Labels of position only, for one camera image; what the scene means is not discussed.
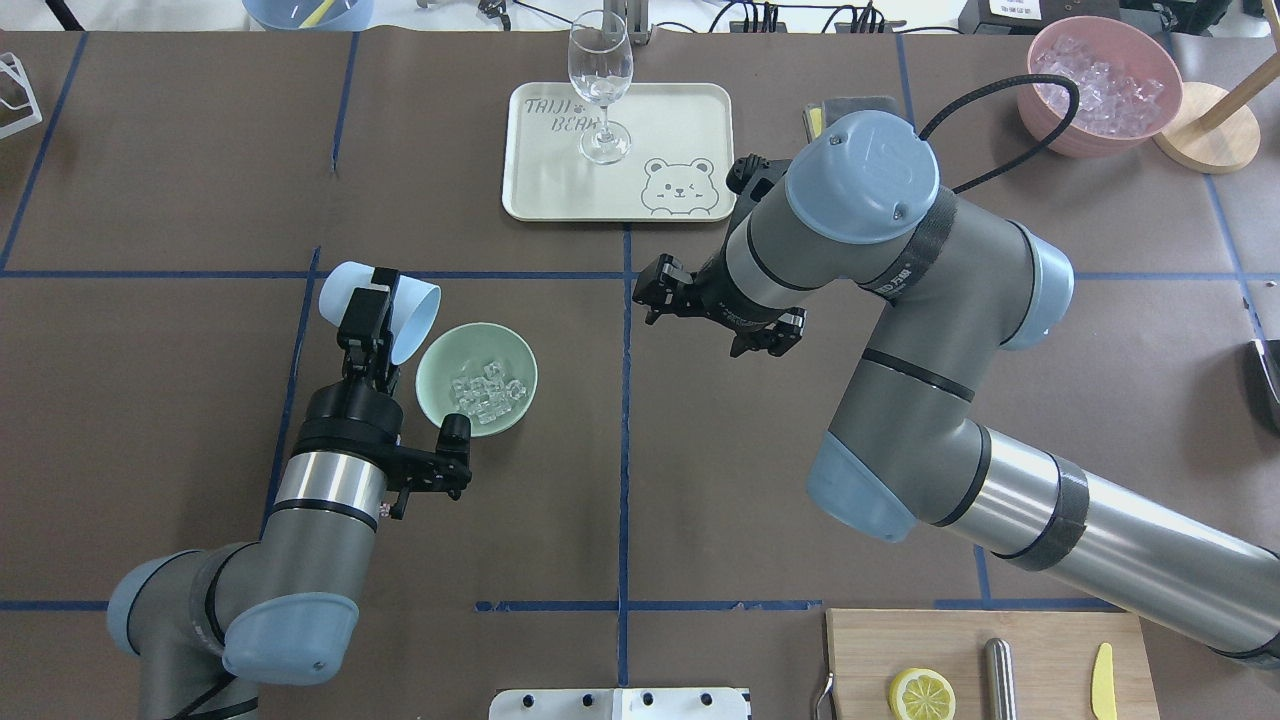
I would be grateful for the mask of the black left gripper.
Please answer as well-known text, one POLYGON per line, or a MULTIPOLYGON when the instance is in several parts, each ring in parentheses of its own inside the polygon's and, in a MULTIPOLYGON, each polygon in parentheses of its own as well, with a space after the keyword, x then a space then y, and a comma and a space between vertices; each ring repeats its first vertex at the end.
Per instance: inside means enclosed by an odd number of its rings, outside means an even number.
POLYGON ((355 287, 338 325, 344 351, 342 378, 317 389, 293 443, 294 456, 333 452, 388 466, 404 421, 396 391, 399 366, 390 360, 390 328, 401 273, 376 266, 366 286, 355 287))

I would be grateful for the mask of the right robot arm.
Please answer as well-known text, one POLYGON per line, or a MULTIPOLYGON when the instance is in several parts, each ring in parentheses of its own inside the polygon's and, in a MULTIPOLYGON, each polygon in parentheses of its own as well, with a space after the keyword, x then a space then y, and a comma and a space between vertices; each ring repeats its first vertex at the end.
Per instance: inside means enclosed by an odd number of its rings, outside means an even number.
POLYGON ((1068 310, 1068 258, 940 182, 905 119, 861 109, 804 147, 694 273, 663 255, 639 277, 646 323, 704 316, 732 355, 785 354, 801 301, 846 278, 884 300, 806 479, 864 534, 947 528, 1024 571, 1277 667, 1279 564, 1270 550, 1162 507, 1075 462, 974 423, 996 352, 1043 340, 1068 310))

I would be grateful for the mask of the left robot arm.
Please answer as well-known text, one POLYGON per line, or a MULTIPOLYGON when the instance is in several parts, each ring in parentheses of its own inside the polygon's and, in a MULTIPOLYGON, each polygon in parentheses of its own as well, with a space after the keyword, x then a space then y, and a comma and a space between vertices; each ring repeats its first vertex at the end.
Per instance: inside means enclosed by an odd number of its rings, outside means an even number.
POLYGON ((401 443, 401 364, 439 309, 439 290, 384 266, 344 263, 323 284, 340 379, 319 389, 269 503, 261 536, 184 550, 131 570, 106 625, 140 661, 141 719, 251 719, 262 685, 315 685, 339 670, 389 491, 465 465, 401 443))

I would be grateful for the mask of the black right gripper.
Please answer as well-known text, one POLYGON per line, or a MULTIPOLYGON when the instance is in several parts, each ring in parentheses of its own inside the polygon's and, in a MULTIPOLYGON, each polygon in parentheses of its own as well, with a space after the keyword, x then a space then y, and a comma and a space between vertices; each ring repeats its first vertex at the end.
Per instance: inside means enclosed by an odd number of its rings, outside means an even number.
POLYGON ((709 258, 698 272, 686 272, 672 255, 659 255, 640 272, 632 301, 646 307, 646 325, 663 315, 703 314, 733 331, 731 357, 746 351, 781 357, 803 338, 806 320, 805 310, 787 310, 776 319, 773 307, 750 300, 732 279, 724 255, 709 258))

